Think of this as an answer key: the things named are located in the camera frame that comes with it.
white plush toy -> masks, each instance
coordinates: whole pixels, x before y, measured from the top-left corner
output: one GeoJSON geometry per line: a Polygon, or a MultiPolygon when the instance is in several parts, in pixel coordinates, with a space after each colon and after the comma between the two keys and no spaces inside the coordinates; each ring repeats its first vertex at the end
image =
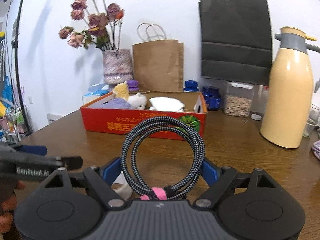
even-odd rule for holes
{"type": "Polygon", "coordinates": [[[145,95],[142,95],[141,93],[137,93],[134,96],[129,96],[128,102],[131,106],[133,106],[135,109],[144,110],[146,104],[147,104],[147,98],[145,95]]]}

hand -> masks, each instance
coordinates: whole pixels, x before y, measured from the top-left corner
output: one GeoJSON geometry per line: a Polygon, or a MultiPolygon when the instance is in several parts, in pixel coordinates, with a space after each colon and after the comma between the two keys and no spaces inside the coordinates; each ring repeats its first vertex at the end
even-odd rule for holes
{"type": "MultiPolygon", "coordinates": [[[[25,185],[19,181],[16,189],[24,189],[25,185]]],[[[4,214],[0,216],[0,234],[7,233],[11,229],[11,224],[13,221],[13,216],[9,212],[11,210],[14,210],[17,206],[17,198],[13,194],[9,199],[2,202],[2,210],[4,211],[4,214]]]]}

wooden table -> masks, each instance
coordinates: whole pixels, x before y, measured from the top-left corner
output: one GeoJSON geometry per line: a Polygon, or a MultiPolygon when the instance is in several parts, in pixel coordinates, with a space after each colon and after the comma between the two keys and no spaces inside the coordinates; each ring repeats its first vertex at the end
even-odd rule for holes
{"type": "MultiPolygon", "coordinates": [[[[226,116],[222,111],[209,112],[204,133],[206,157],[218,166],[232,166],[240,172],[253,168],[265,169],[303,206],[306,223],[299,239],[320,239],[320,161],[310,151],[317,140],[303,138],[298,149],[287,150],[266,141],[259,133],[261,122],[226,116]]],[[[88,132],[84,130],[80,111],[44,127],[23,143],[45,145],[49,155],[81,155],[84,168],[102,166],[120,156],[124,135],[88,132]]],[[[192,151],[185,141],[147,138],[138,151],[137,163],[142,177],[150,186],[164,187],[181,180],[192,163],[192,151]]],[[[17,193],[18,202],[35,189],[17,193]]],[[[193,201],[208,186],[201,178],[188,198],[193,201]]],[[[12,235],[7,239],[18,239],[12,235]]]]}

light stand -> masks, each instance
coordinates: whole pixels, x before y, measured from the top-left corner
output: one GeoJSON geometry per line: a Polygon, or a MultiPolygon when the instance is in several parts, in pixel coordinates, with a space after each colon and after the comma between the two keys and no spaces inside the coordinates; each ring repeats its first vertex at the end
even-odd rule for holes
{"type": "Polygon", "coordinates": [[[24,104],[23,104],[22,94],[21,94],[21,87],[20,87],[19,69],[18,69],[18,34],[19,34],[19,24],[20,24],[22,3],[23,3],[23,0],[20,0],[20,6],[19,6],[19,11],[18,11],[18,17],[17,17],[16,35],[15,35],[15,41],[13,42],[13,47],[14,47],[14,63],[15,63],[15,72],[16,72],[19,102],[20,102],[20,106],[21,106],[23,120],[24,120],[24,123],[27,128],[27,136],[29,136],[30,134],[32,134],[32,131],[30,129],[30,125],[29,125],[29,122],[27,119],[26,111],[24,109],[24,104]]]}

blue bottle cap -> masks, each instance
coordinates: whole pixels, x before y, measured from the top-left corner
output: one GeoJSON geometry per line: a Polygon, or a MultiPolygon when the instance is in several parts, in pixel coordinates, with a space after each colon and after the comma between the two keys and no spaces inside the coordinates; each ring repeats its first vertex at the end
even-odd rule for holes
{"type": "Polygon", "coordinates": [[[202,92],[204,92],[204,93],[218,94],[218,93],[219,93],[219,88],[217,88],[217,87],[211,87],[211,86],[204,86],[204,87],[202,87],[202,92]]]}
{"type": "Polygon", "coordinates": [[[184,83],[185,87],[190,87],[190,88],[197,88],[198,87],[198,82],[194,80],[187,80],[184,83]]]}

